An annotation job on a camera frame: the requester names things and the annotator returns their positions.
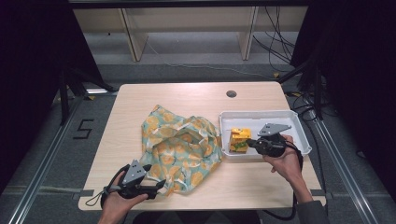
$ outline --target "crumpled cloth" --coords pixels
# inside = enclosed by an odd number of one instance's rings
[[[196,188],[221,163],[218,128],[202,117],[178,116],[156,105],[142,124],[142,165],[151,164],[149,179],[162,181],[165,192]]]

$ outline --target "gray floor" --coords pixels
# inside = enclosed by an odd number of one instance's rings
[[[262,43],[270,45],[271,39],[266,34],[255,36]],[[284,36],[292,42],[297,34],[286,33]],[[274,68],[285,71],[292,69],[275,56],[270,56],[256,42],[252,44],[249,60],[242,61],[234,33],[152,34],[139,63],[132,62],[123,34],[86,34],[86,38],[104,80],[115,87],[123,83],[271,80],[273,73],[278,72]],[[279,45],[274,46],[274,49],[283,50]],[[296,81],[298,77],[286,82],[283,85],[284,91],[294,91]],[[86,85],[88,88],[96,88],[91,84]],[[70,100],[71,105],[78,105],[77,110],[43,179],[40,191],[28,209],[25,223],[97,222],[100,212],[83,212],[78,209],[78,193],[84,186],[115,98],[116,95],[104,95],[81,102],[79,99]],[[288,97],[288,102],[290,106],[304,104],[302,99],[296,97]],[[358,149],[342,118],[334,116],[336,111],[331,106],[324,108],[324,112],[325,126],[357,186],[373,209],[378,223],[394,223],[395,202],[387,194],[370,164],[356,155]],[[78,126],[83,119],[91,120],[84,123],[84,128],[91,128],[92,132],[88,139],[75,139],[82,135],[78,132]],[[60,128],[60,120],[60,103],[55,97],[40,135],[1,195],[0,223],[7,223],[11,218],[24,190],[46,156],[52,139]],[[316,124],[309,121],[306,124],[303,122],[303,126],[308,141],[314,148],[310,153],[311,161],[322,187],[325,187],[330,196],[327,211],[331,223],[364,223],[364,218],[361,218],[359,209],[328,153],[329,149],[316,129]],[[290,210],[280,209],[274,212],[286,216]],[[136,213],[131,213],[126,223],[131,223],[135,215]],[[263,223],[282,222],[262,212],[260,215]],[[298,223],[298,218],[289,223]]]

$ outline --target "white tray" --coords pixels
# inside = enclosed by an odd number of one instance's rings
[[[312,147],[306,140],[303,127],[298,120],[297,113],[291,110],[273,111],[223,111],[219,115],[222,151],[228,159],[262,159],[262,155],[256,149],[250,147],[246,153],[231,152],[229,149],[231,128],[249,128],[251,138],[258,139],[257,133],[266,123],[290,125],[291,128],[281,132],[281,134],[291,135],[294,145],[301,151],[302,155],[307,155]]]

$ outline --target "person's left hand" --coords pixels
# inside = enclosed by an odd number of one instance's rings
[[[124,171],[121,172],[114,180],[113,184],[119,183],[124,173]],[[118,223],[132,207],[145,201],[147,197],[147,194],[141,194],[132,199],[124,199],[117,192],[111,192],[105,200],[102,215],[98,223]]]

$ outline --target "table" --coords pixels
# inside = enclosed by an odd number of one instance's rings
[[[235,91],[234,98],[226,95]],[[219,127],[219,114],[225,110],[288,110],[276,82],[208,82],[128,84],[120,88],[94,158],[84,190],[98,194],[113,175],[132,159],[140,159],[141,124],[155,105],[183,116],[202,116]],[[224,159],[194,191],[157,196],[138,204],[134,210],[216,210],[291,207],[292,190],[280,175],[270,172],[266,162],[233,162]],[[303,176],[309,189],[320,189],[309,156],[304,158]],[[92,196],[81,197],[81,210],[100,210],[100,204],[87,206]],[[324,197],[314,197],[325,204]]]

